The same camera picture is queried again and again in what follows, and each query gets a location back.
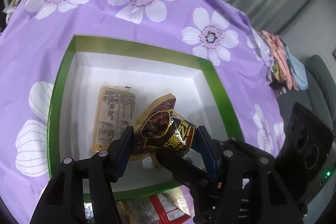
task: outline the stack of clothing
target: stack of clothing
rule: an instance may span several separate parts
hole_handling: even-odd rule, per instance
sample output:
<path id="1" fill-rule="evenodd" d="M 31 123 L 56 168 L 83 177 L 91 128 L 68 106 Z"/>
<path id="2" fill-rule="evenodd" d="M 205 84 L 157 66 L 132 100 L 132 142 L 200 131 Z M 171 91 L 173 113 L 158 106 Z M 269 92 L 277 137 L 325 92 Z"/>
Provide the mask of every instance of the stack of clothing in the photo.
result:
<path id="1" fill-rule="evenodd" d="M 289 52 L 283 38 L 266 31 L 259 31 L 258 34 L 268 45 L 274 58 L 273 81 L 284 83 L 288 90 L 306 90 L 308 80 L 305 66 Z"/>

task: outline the blue gripper pad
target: blue gripper pad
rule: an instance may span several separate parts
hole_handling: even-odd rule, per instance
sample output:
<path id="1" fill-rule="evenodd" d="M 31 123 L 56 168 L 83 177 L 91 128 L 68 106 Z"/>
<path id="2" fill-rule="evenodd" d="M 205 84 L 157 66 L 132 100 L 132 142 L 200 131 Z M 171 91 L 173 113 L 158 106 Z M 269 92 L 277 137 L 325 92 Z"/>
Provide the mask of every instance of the blue gripper pad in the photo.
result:
<path id="1" fill-rule="evenodd" d="M 110 145 L 108 151 L 111 154 L 111 159 L 115 159 L 114 177 L 116 181 L 121 178 L 133 150 L 134 129 L 132 126 L 127 126 L 119 140 L 115 140 Z"/>
<path id="2" fill-rule="evenodd" d="M 222 164 L 222 157 L 205 126 L 199 126 L 196 129 L 191 148 L 201 154 L 208 176 L 215 182 L 218 178 L 218 169 Z"/>

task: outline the gray sofa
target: gray sofa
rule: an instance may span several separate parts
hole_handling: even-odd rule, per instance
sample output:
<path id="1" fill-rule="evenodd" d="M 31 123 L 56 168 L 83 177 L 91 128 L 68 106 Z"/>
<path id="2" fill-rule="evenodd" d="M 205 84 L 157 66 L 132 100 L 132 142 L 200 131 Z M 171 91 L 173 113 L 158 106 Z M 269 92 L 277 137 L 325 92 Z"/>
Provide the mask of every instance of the gray sofa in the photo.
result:
<path id="1" fill-rule="evenodd" d="M 336 130 L 336 84 L 323 62 L 314 55 L 305 62 L 308 79 L 307 90 L 290 90 L 278 98 L 280 114 L 286 128 L 295 102 L 310 109 L 325 122 L 334 132 Z M 308 215 L 303 220 L 305 224 L 313 224 L 329 204 L 336 185 L 336 173 L 332 175 L 321 192 L 308 204 Z"/>

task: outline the brown snack bag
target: brown snack bag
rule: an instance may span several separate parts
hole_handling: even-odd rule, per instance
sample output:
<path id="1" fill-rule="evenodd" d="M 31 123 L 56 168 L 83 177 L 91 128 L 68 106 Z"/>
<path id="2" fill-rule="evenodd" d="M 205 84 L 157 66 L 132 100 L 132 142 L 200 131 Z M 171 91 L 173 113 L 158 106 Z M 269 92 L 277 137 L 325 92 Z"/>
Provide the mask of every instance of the brown snack bag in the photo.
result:
<path id="1" fill-rule="evenodd" d="M 108 149 L 112 141 L 133 125 L 135 95 L 130 88 L 102 86 L 97 102 L 92 151 Z"/>
<path id="2" fill-rule="evenodd" d="M 175 102 L 176 98 L 167 94 L 140 115 L 134 126 L 133 155 L 166 149 L 183 156 L 190 150 L 196 126 L 174 111 Z"/>

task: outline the black speaker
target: black speaker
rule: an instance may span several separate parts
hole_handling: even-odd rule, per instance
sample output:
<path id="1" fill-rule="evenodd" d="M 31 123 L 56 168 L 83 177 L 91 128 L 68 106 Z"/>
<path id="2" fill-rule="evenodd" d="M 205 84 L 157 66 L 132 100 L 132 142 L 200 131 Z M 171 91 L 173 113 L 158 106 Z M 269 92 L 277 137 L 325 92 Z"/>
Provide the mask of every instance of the black speaker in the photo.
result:
<path id="1" fill-rule="evenodd" d="M 285 143 L 274 166 L 295 203 L 306 205 L 335 171 L 335 133 L 296 102 L 285 135 Z"/>

